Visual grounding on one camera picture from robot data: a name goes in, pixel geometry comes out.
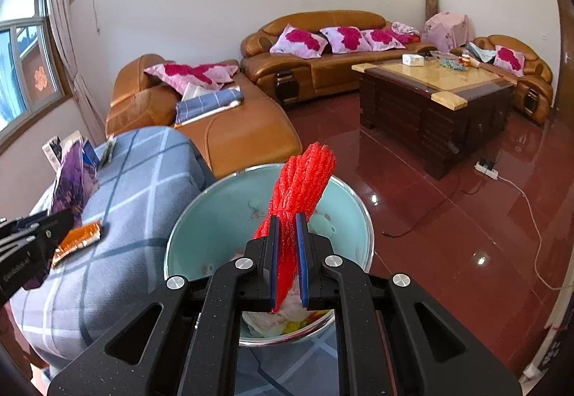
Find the pink cloth covered object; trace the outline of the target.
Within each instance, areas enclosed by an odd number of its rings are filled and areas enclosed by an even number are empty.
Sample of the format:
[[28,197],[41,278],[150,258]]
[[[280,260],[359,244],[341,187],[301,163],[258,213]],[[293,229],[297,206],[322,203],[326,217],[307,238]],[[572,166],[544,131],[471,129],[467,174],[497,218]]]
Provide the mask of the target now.
[[440,12],[424,24],[421,41],[433,44],[439,51],[450,52],[475,38],[472,21],[467,15]]

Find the white TV cabinet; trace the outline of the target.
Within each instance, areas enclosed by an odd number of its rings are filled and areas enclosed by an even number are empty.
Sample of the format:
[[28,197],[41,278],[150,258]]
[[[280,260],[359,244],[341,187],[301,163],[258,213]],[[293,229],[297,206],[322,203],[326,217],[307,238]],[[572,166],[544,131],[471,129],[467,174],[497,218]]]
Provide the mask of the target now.
[[539,347],[531,362],[524,368],[518,381],[522,388],[522,394],[527,395],[540,381],[548,370],[552,360],[559,354],[562,335],[567,328],[567,319],[555,321],[548,330],[548,334]]

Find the light blue trash bucket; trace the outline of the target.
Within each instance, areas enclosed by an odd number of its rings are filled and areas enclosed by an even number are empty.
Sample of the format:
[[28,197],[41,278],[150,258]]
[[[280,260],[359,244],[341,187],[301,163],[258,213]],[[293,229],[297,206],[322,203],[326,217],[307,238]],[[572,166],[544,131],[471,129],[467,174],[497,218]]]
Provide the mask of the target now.
[[358,353],[378,335],[368,271],[373,260],[373,223],[365,204],[332,177],[311,215],[295,220],[294,283],[307,311],[325,317],[279,337],[242,337],[242,315],[270,315],[279,304],[279,237],[286,229],[273,218],[255,234],[255,217],[268,214],[278,164],[231,174],[199,195],[176,222],[164,260],[168,284],[183,282],[178,307],[182,334],[194,351],[271,346],[300,341],[331,323],[340,348]]

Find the small dark green packet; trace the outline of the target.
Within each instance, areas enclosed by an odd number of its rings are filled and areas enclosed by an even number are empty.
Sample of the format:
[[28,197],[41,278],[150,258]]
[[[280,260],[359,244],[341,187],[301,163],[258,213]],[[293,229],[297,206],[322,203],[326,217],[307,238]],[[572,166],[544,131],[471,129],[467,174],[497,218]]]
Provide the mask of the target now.
[[114,134],[110,135],[109,138],[107,138],[107,140],[104,144],[101,158],[99,160],[98,169],[100,171],[112,162],[113,152],[114,152],[114,149],[116,146],[116,142],[117,142],[117,139],[116,139],[116,136]]

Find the orange snack wrapper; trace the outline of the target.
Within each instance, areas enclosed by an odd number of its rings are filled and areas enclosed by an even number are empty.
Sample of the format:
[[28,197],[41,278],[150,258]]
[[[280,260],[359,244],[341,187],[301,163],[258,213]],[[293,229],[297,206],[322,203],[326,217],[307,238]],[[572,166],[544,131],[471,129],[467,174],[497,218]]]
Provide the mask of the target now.
[[94,221],[70,231],[56,248],[52,256],[52,267],[56,267],[64,259],[77,251],[83,250],[101,240],[102,227],[99,221]]

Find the white tissue box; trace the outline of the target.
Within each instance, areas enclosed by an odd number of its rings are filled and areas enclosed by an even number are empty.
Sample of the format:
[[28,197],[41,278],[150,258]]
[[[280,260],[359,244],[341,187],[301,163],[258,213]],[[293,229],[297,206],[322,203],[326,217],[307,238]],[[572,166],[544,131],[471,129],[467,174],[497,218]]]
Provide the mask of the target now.
[[415,67],[424,66],[425,58],[419,54],[403,54],[402,64]]

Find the pink floral pillow on chaise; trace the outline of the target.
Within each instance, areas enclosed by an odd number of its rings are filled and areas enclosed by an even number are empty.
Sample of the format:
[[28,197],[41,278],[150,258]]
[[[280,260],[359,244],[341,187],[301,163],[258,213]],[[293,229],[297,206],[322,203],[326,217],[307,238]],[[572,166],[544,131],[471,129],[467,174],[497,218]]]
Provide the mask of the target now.
[[155,76],[160,81],[173,87],[179,94],[189,85],[201,87],[207,91],[219,91],[224,85],[234,81],[234,75],[239,67],[236,64],[200,64],[191,66],[166,62],[144,69],[148,75]]

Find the white power strip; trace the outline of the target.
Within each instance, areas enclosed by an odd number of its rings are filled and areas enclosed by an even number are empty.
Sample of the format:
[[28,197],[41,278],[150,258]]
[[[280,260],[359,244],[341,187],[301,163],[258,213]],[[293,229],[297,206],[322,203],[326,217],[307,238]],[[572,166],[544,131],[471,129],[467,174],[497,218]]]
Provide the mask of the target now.
[[497,180],[499,172],[494,168],[495,161],[489,159],[478,160],[475,164],[475,170],[486,177]]

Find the window with white frame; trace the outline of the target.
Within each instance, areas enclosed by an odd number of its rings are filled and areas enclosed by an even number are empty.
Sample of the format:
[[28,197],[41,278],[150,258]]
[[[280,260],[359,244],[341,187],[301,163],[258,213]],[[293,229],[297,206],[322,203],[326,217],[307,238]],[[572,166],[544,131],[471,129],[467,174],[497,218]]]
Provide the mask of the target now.
[[46,0],[1,0],[1,149],[71,97]]

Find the purple snack wrapper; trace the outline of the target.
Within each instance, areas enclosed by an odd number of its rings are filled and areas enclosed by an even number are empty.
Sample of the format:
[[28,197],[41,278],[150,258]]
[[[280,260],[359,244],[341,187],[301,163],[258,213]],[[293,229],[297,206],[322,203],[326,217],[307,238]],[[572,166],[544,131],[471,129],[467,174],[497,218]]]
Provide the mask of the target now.
[[95,173],[93,167],[84,163],[81,143],[76,141],[62,153],[49,214],[69,208],[74,215],[73,229],[86,225],[82,220],[83,211],[90,197],[99,188]]

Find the brown leather chaise sofa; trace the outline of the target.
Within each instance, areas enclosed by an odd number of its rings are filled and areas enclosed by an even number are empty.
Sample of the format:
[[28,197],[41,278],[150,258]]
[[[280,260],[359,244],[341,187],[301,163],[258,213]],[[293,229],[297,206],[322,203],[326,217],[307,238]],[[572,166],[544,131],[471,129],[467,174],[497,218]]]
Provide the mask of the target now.
[[146,54],[120,70],[106,117],[107,135],[141,127],[174,127],[194,142],[216,178],[259,164],[284,163],[302,153],[299,134],[284,110],[242,72],[235,75],[242,103],[187,124],[176,124],[180,94],[144,72],[163,62],[159,55]]

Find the clear white plastic bag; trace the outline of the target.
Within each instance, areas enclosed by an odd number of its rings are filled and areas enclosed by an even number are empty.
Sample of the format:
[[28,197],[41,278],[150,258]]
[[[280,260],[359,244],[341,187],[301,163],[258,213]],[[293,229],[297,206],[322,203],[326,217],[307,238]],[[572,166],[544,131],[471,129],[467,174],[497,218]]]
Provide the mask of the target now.
[[243,312],[242,319],[253,336],[277,337],[282,335],[287,321],[304,320],[310,312],[302,307],[299,280],[295,278],[279,311]]

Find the brown wooden door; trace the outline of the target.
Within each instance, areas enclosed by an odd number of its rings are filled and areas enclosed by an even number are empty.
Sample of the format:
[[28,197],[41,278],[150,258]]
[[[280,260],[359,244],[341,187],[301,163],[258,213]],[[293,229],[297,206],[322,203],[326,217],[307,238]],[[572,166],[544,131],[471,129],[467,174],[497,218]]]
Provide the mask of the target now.
[[560,64],[556,91],[556,118],[574,129],[574,8],[571,0],[556,0],[559,6]]

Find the blue LOOK drink carton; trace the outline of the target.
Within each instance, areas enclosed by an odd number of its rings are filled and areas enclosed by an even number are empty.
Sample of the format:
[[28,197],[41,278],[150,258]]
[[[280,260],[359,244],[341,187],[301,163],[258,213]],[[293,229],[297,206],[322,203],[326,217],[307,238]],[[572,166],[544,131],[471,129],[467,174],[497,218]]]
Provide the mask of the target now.
[[87,138],[84,138],[83,135],[79,131],[74,131],[72,134],[63,138],[60,141],[60,146],[62,148],[62,153],[71,147],[76,141],[81,143],[82,148],[82,155],[85,164],[93,167],[94,169],[98,169],[100,165],[100,158],[97,156],[96,151],[91,145],[90,141]]

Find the brown leather three-seat sofa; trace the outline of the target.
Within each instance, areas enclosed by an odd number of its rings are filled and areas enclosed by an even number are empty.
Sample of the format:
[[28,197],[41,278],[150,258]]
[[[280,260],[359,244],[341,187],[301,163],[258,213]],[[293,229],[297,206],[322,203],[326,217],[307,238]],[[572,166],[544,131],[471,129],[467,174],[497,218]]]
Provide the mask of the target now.
[[351,67],[364,62],[399,60],[403,54],[426,56],[436,47],[414,42],[404,50],[334,54],[327,46],[319,59],[301,59],[292,55],[272,54],[270,48],[286,25],[319,34],[321,28],[357,27],[388,29],[391,23],[377,13],[361,10],[325,10],[283,16],[248,35],[240,45],[241,70],[265,94],[282,105],[330,94],[354,91],[359,75]]

